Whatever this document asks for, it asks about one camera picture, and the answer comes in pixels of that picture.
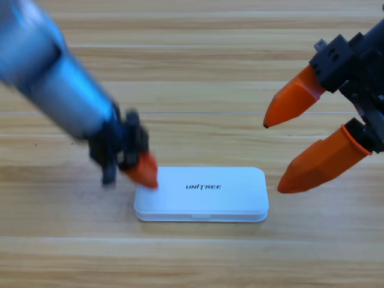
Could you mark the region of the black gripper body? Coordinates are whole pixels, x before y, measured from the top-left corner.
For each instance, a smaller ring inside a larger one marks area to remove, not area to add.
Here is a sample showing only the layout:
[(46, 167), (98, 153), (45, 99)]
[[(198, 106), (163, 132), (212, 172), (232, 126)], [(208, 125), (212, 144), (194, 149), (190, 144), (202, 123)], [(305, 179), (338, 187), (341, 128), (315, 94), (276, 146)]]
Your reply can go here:
[(383, 151), (383, 21), (350, 40), (338, 35), (309, 61), (326, 91), (340, 91), (364, 121), (348, 122), (357, 142), (370, 152)]
[(124, 173), (134, 168), (139, 154), (149, 152), (148, 132), (140, 124), (138, 112), (132, 109), (125, 115), (122, 119), (119, 107), (113, 105), (111, 117), (88, 140), (90, 158), (101, 167), (105, 187), (115, 183), (118, 170)]

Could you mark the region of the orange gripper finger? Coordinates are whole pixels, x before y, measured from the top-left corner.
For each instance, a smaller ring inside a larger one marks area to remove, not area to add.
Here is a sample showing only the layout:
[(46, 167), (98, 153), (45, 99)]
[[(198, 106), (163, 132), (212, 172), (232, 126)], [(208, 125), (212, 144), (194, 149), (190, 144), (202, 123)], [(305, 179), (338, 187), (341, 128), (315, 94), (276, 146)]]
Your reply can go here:
[(155, 157), (147, 152), (139, 154), (139, 162), (133, 169), (135, 180), (156, 180), (158, 166)]
[(263, 126), (269, 128), (299, 117), (325, 91), (317, 82), (311, 66), (306, 66), (274, 95), (266, 111)]
[(125, 170), (124, 173), (136, 184), (150, 189), (158, 187), (157, 165), (139, 163), (134, 168)]
[(371, 154), (342, 125), (294, 158), (280, 179), (277, 190), (281, 193), (308, 191), (333, 180)]

